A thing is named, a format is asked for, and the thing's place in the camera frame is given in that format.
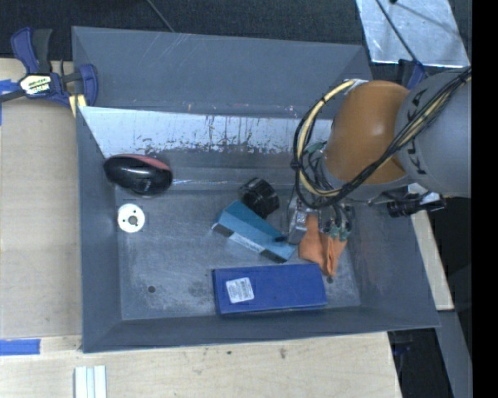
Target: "clamp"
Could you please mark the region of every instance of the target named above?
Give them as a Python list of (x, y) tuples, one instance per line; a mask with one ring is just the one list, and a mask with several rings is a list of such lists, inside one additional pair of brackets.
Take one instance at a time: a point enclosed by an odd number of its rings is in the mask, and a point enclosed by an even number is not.
[(24, 65), (26, 75), (17, 82), (19, 90), (0, 95), (0, 103), (26, 97), (49, 100), (68, 109), (74, 109), (71, 107), (73, 96), (66, 89), (66, 84), (78, 80), (82, 80), (81, 93), (85, 102), (89, 106), (95, 103), (98, 96), (98, 79), (93, 65), (81, 65), (79, 72), (64, 75), (61, 63), (61, 74), (52, 72), (51, 63), (47, 58), (51, 31), (51, 29), (34, 30), (24, 27), (12, 35), (13, 53)]

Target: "orange cloth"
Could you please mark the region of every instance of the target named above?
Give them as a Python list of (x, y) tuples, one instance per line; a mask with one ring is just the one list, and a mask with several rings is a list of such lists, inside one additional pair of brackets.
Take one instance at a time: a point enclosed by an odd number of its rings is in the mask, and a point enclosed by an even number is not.
[(334, 277), (338, 269), (339, 256), (347, 245), (347, 240), (332, 239), (319, 231), (316, 214), (306, 217), (306, 233), (299, 243), (299, 257), (319, 264), (325, 275)]

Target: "black mouse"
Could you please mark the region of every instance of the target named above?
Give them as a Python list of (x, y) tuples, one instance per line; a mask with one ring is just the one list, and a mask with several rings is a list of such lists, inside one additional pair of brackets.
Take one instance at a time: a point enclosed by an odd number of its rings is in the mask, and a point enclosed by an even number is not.
[(115, 155), (105, 160), (103, 168), (111, 182), (144, 197), (166, 191), (173, 180), (168, 165), (144, 155)]

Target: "orange object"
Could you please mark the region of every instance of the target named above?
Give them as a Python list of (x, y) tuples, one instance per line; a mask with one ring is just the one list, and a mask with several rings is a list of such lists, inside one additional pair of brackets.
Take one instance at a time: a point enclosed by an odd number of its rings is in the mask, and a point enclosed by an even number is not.
[[(382, 156), (394, 139), (397, 113), (408, 91), (380, 80), (350, 91), (334, 119), (325, 148), (325, 166), (335, 178), (349, 182)], [(364, 183), (393, 182), (405, 174), (395, 157)]]
[(332, 239), (321, 233), (316, 214), (308, 214), (305, 225), (306, 233), (299, 243), (299, 257), (319, 264), (324, 275), (335, 277), (339, 256), (345, 249), (347, 240), (341, 241), (339, 237)]

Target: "black cable cord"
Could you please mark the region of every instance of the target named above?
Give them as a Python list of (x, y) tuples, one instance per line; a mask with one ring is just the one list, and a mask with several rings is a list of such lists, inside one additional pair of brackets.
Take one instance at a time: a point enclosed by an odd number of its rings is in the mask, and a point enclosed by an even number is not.
[[(303, 174), (305, 175), (306, 181), (313, 187), (313, 188), (326, 188), (326, 187), (318, 187), (316, 182), (312, 181), (310, 177), (308, 176), (307, 172), (304, 169), (302, 160), (298, 160), (296, 155), (297, 155), (297, 142), (298, 142), (298, 137), (299, 133), (302, 130), (302, 127), (308, 118), (308, 114), (311, 112), (311, 110), (303, 117), (303, 119), (300, 121), (299, 125), (297, 126), (297, 130), (295, 131), (294, 135), (294, 162), (292, 163), (292, 167), (295, 168), (295, 190), (297, 191), (297, 195), (299, 198), (305, 203), (310, 208), (313, 209), (320, 209), (325, 206), (330, 206), (333, 205), (335, 202), (338, 202), (342, 199), (344, 199), (347, 195), (349, 195), (351, 192), (353, 192), (357, 187), (359, 187), (367, 178), (369, 178), (385, 161), (389, 158), (391, 158), (398, 150), (403, 148), (405, 145), (409, 143), (409, 141), (413, 140), (416, 138), (424, 129), (426, 129), (436, 118), (437, 115), (442, 112), (442, 110), (445, 108), (445, 106), (448, 103), (448, 100), (450, 99), (450, 96), (458, 90), (458, 88), (462, 85), (465, 84), (468, 78), (471, 76), (471, 67), (469, 66), (467, 69), (465, 69), (460, 75), (458, 75), (455, 79), (451, 80), (448, 82), (444, 87), (442, 87), (417, 113), (416, 117), (413, 119), (412, 122), (415, 122), (417, 119), (420, 119), (422, 116), (425, 115), (425, 113), (430, 109), (431, 105), (439, 100), (441, 97), (446, 96), (446, 100), (441, 104), (440, 107), (434, 110), (433, 113), (429, 115), (429, 119), (427, 121), (423, 122), (420, 125), (420, 128), (413, 134), (413, 136), (406, 140), (405, 142), (400, 143), (403, 138), (409, 135), (409, 130), (410, 128), (413, 127), (412, 123), (409, 123), (406, 127), (404, 127), (398, 134), (397, 136), (393, 139), (393, 141), (389, 144), (388, 148), (386, 151), (383, 153), (383, 155), (374, 163), (371, 163), (368, 165), (360, 174), (358, 174), (353, 180), (351, 180), (348, 183), (345, 183), (339, 190), (339, 192), (333, 196), (333, 197), (326, 197), (324, 201), (318, 201), (318, 202), (308, 202), (305, 196), (302, 194), (301, 189), (300, 189), (300, 172), (302, 171)], [(315, 120), (317, 118), (317, 115), (314, 117), (312, 120), (312, 125), (310, 127), (313, 127), (313, 124), (315, 123)]]
[(380, 7), (380, 10), (382, 11), (382, 13), (385, 16), (385, 18), (388, 20), (389, 26), (393, 29), (393, 31), (394, 31), (395, 35), (397, 36), (397, 38), (400, 40), (400, 42), (402, 43), (402, 45), (404, 46), (404, 48), (406, 49), (406, 51), (412, 57), (412, 61), (415, 62), (416, 64), (424, 67), (424, 65), (421, 63), (421, 61), (415, 55), (415, 53), (413, 53), (412, 49), (408, 46), (408, 44), (406, 43), (406, 41), (402, 37), (402, 34), (400, 34), (400, 31), (397, 29), (397, 27), (395, 26), (395, 24), (393, 23), (393, 21), (389, 17), (388, 13), (383, 8), (382, 3), (380, 2), (380, 0), (375, 0), (375, 1), (378, 4), (378, 7)]
[(175, 30), (172, 28), (172, 26), (169, 24), (169, 22), (166, 20), (166, 18), (163, 16), (163, 14), (156, 8), (156, 6), (153, 4), (153, 2), (151, 0), (145, 0), (146, 2), (148, 2), (148, 5), (151, 6), (151, 8), (154, 10), (155, 13), (157, 13), (157, 16), (160, 17), (161, 21), (164, 22), (164, 24), (166, 25), (166, 27), (168, 27), (168, 29), (171, 31), (171, 32), (175, 32)]

